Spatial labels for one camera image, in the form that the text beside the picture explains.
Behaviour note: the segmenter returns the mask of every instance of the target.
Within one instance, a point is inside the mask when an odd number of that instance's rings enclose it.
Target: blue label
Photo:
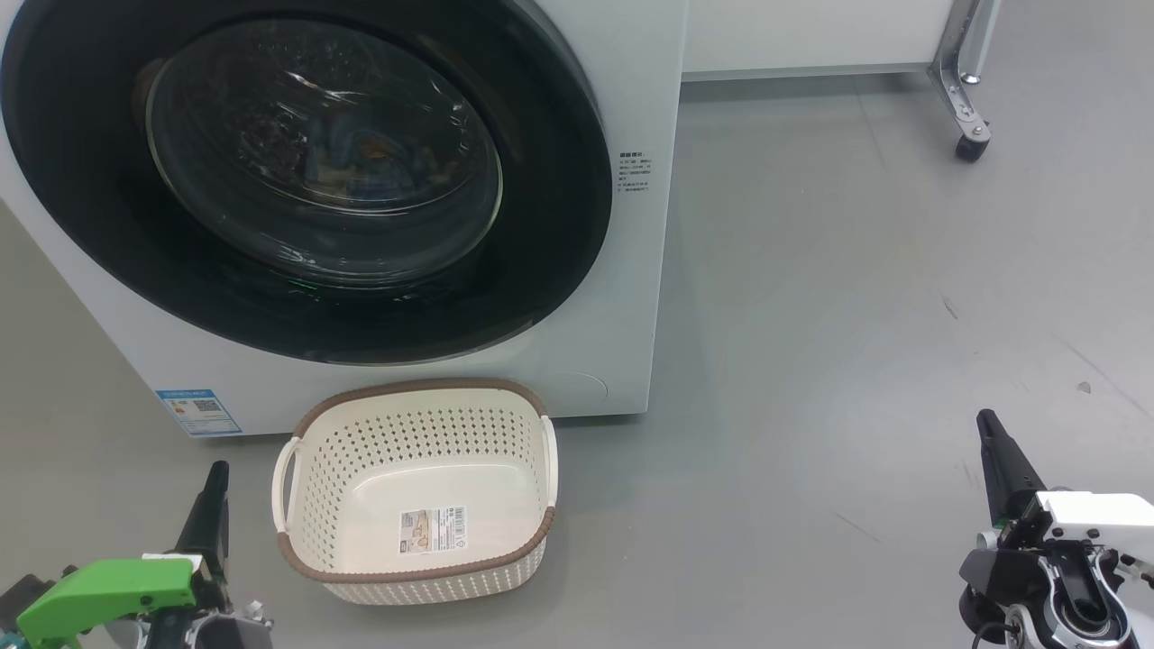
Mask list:
[[[196,437],[235,435],[240,426],[212,390],[157,390],[185,432]]]

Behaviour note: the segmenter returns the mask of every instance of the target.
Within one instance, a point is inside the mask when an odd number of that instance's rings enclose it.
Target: washing machine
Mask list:
[[[0,0],[0,196],[193,435],[646,409],[688,0]]]

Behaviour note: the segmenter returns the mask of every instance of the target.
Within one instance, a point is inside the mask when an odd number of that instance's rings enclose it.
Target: product label sticker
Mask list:
[[[240,432],[240,426],[212,390],[157,390],[156,396],[190,435],[234,435]]]
[[[644,151],[625,151],[617,155],[617,193],[649,192],[653,174],[653,157]]]
[[[400,514],[402,554],[427,554],[466,547],[469,528],[464,506]]]

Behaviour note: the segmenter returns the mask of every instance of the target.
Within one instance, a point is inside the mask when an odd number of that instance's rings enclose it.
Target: white cabinet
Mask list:
[[[694,0],[685,79],[924,68],[934,59],[951,3]]]

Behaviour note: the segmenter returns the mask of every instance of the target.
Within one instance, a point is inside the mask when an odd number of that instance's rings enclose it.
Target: caster wheel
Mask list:
[[[961,613],[961,621],[966,622],[966,627],[975,635],[986,622],[1005,620],[1005,613],[997,604],[987,599],[984,595],[974,592],[968,585],[958,599],[958,612]],[[1004,631],[990,629],[982,640],[994,644],[1005,644],[1006,634]]]
[[[977,158],[982,157],[986,152],[986,147],[990,146],[990,141],[974,142],[973,140],[967,140],[965,135],[961,140],[958,140],[958,148],[953,150],[953,155],[958,156],[958,159],[966,162],[977,162]]]

